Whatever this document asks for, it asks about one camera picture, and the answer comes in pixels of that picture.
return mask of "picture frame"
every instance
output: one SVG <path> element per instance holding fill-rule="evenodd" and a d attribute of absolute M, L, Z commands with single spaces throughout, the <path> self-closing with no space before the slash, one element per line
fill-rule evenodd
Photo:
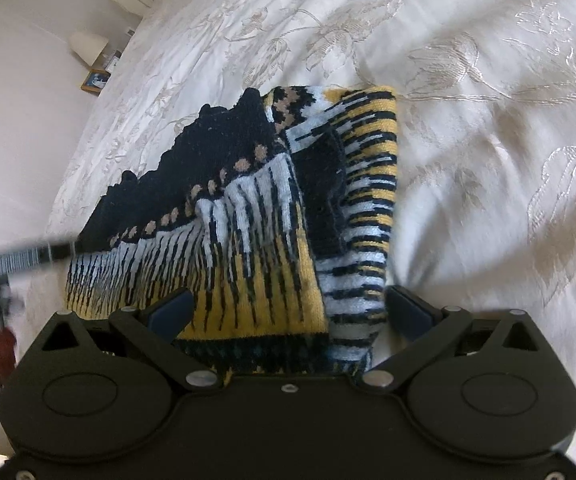
<path fill-rule="evenodd" d="M 108 79 L 110 78 L 110 72 L 106 70 L 100 70 L 97 68 L 90 69 L 88 77 L 81 85 L 81 89 L 91 94 L 99 94 L 106 86 Z"/>

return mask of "bed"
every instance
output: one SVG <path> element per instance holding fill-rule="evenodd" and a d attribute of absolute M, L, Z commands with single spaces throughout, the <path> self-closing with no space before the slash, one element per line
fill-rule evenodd
<path fill-rule="evenodd" d="M 399 92 L 389 279 L 434 304 L 528 310 L 576 383 L 576 0 L 159 0 L 92 111 L 47 233 L 77 234 L 205 103 L 369 84 Z M 30 336 L 59 298 L 55 272 L 34 277 Z"/>

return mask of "patterned garment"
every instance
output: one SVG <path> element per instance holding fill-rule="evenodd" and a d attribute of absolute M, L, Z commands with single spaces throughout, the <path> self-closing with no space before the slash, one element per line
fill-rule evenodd
<path fill-rule="evenodd" d="M 248 89 L 126 172 L 79 237 L 85 318 L 193 292 L 187 354 L 222 373 L 370 367 L 396 187 L 392 89 Z"/>

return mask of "lampshade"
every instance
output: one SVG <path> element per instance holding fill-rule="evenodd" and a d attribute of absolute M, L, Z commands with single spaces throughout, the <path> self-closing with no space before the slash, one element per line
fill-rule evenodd
<path fill-rule="evenodd" d="M 92 32 L 75 32 L 71 37 L 70 48 L 91 66 L 99 57 L 104 47 L 108 44 L 108 38 L 104 38 Z"/>

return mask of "screw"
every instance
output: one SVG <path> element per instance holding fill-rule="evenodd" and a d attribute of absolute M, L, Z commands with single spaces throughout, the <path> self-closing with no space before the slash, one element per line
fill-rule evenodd
<path fill-rule="evenodd" d="M 282 391 L 284 394 L 296 394 L 299 391 L 299 386 L 296 384 L 284 384 Z"/>
<path fill-rule="evenodd" d="M 363 375 L 362 380 L 375 388 L 387 388 L 395 378 L 386 370 L 370 370 Z"/>
<path fill-rule="evenodd" d="M 186 376 L 186 382 L 197 388 L 215 386 L 217 380 L 217 374 L 211 370 L 196 370 Z"/>

